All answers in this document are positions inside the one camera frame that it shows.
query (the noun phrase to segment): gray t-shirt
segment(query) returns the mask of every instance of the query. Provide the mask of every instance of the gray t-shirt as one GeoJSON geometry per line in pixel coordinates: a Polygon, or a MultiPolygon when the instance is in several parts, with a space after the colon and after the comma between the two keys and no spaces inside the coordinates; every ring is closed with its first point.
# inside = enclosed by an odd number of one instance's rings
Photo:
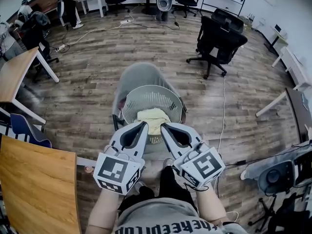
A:
{"type": "Polygon", "coordinates": [[[119,217],[115,234],[247,234],[237,223],[216,226],[198,216],[191,204],[155,198],[135,204],[119,217]]]}

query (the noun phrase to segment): wooden table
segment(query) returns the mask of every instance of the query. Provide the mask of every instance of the wooden table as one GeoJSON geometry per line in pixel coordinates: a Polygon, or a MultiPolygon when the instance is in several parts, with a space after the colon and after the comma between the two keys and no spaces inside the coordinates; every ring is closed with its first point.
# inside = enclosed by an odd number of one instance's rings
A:
{"type": "Polygon", "coordinates": [[[38,47],[24,52],[23,54],[14,57],[6,62],[0,70],[0,102],[10,102],[24,111],[26,114],[45,124],[45,120],[34,112],[26,108],[18,100],[15,99],[19,90],[20,84],[23,81],[26,72],[34,59],[40,61],[48,74],[55,82],[59,82],[59,78],[54,74],[50,66],[47,64],[43,56],[38,50],[38,47]]]}
{"type": "Polygon", "coordinates": [[[265,106],[255,115],[256,117],[261,116],[266,111],[270,110],[277,103],[279,103],[282,99],[286,97],[287,102],[292,111],[292,117],[295,121],[295,127],[298,134],[298,140],[300,143],[309,140],[308,131],[305,125],[309,128],[312,127],[312,118],[311,113],[308,106],[308,100],[305,98],[304,94],[300,91],[286,88],[286,90],[281,93],[279,97],[277,97],[274,101],[272,101],[269,105],[265,106]]]}
{"type": "Polygon", "coordinates": [[[20,234],[79,234],[76,154],[0,136],[0,181],[20,234]]]}

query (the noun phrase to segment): table leg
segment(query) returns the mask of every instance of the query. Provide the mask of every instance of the table leg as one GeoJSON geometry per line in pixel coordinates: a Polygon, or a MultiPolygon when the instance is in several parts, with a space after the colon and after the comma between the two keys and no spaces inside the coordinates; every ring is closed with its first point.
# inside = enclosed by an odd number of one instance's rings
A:
{"type": "Polygon", "coordinates": [[[272,107],[274,107],[277,103],[279,103],[284,97],[286,96],[286,91],[281,93],[279,97],[277,97],[274,101],[272,101],[269,105],[265,106],[263,109],[261,109],[259,112],[257,112],[255,115],[256,117],[261,116],[266,111],[270,110],[272,107]]]}
{"type": "Polygon", "coordinates": [[[80,17],[79,17],[79,14],[78,14],[77,8],[75,8],[75,9],[76,9],[76,19],[77,19],[77,21],[80,21],[80,17]]]}
{"type": "Polygon", "coordinates": [[[25,112],[26,114],[28,114],[29,116],[31,116],[32,118],[40,121],[41,123],[45,124],[45,120],[43,118],[41,118],[40,116],[36,115],[33,111],[29,110],[27,107],[25,107],[23,104],[21,104],[19,101],[17,101],[16,99],[14,99],[12,101],[12,103],[17,106],[19,109],[21,109],[23,112],[25,112]]]}
{"type": "Polygon", "coordinates": [[[146,0],[145,8],[142,10],[142,13],[146,15],[156,15],[157,8],[150,6],[150,0],[146,0]]]}
{"type": "Polygon", "coordinates": [[[274,40],[272,43],[270,43],[270,44],[267,44],[266,42],[264,43],[264,46],[266,46],[267,49],[268,49],[271,53],[273,53],[273,54],[275,54],[275,50],[274,50],[273,46],[274,46],[274,44],[277,42],[278,38],[279,38],[279,36],[277,36],[277,37],[275,38],[275,40],[274,40]]]}
{"type": "Polygon", "coordinates": [[[101,17],[104,17],[102,0],[97,0],[97,3],[98,3],[99,13],[101,14],[101,17]]]}
{"type": "Polygon", "coordinates": [[[59,78],[56,76],[56,74],[53,72],[53,70],[50,68],[49,64],[45,61],[45,59],[43,58],[43,56],[40,54],[39,51],[37,51],[37,58],[40,61],[40,63],[43,65],[43,67],[45,68],[45,70],[48,72],[48,74],[52,77],[52,79],[58,83],[59,82],[59,78]]]}
{"type": "Polygon", "coordinates": [[[84,1],[81,1],[81,5],[82,5],[83,12],[86,15],[87,14],[87,10],[86,10],[86,5],[84,4],[84,1]]]}
{"type": "Polygon", "coordinates": [[[60,20],[60,23],[62,24],[62,26],[64,27],[64,26],[65,26],[65,23],[64,23],[63,18],[61,17],[59,20],[60,20]]]}
{"type": "Polygon", "coordinates": [[[10,114],[1,107],[0,107],[0,112],[3,113],[4,115],[10,117],[10,114]]]}

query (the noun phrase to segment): power strip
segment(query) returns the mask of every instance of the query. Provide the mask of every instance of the power strip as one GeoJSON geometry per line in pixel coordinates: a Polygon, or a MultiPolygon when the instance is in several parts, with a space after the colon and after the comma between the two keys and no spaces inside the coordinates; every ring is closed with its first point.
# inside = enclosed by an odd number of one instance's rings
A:
{"type": "Polygon", "coordinates": [[[65,48],[65,45],[61,45],[60,47],[56,48],[55,51],[58,53],[60,52],[63,48],[65,48]]]}

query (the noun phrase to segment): black pants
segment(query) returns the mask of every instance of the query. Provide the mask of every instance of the black pants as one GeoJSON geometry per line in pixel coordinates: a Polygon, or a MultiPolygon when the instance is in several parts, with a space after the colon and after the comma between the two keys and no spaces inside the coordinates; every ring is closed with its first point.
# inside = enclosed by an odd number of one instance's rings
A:
{"type": "Polygon", "coordinates": [[[170,198],[188,202],[197,211],[197,208],[193,202],[190,192],[186,189],[183,189],[176,182],[175,174],[171,166],[167,166],[161,173],[158,197],[155,197],[153,190],[146,186],[142,186],[139,192],[140,192],[139,195],[132,195],[123,200],[123,202],[121,203],[119,207],[119,210],[120,210],[119,216],[124,210],[128,209],[129,207],[139,202],[152,199],[152,198],[161,198],[161,197],[170,197],[170,198]]]}
{"type": "Polygon", "coordinates": [[[64,0],[64,10],[66,12],[67,20],[72,27],[76,26],[76,1],[64,0]]]}

